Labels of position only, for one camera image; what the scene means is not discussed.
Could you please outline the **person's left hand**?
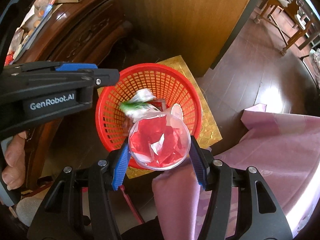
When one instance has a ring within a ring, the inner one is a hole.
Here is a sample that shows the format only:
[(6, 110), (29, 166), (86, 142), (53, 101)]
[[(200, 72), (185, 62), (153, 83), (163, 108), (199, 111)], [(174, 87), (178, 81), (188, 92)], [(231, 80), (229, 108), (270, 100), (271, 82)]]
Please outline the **person's left hand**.
[(2, 172), (2, 179), (9, 191), (21, 187), (25, 179), (25, 150), (26, 131), (18, 133), (1, 142), (7, 167)]

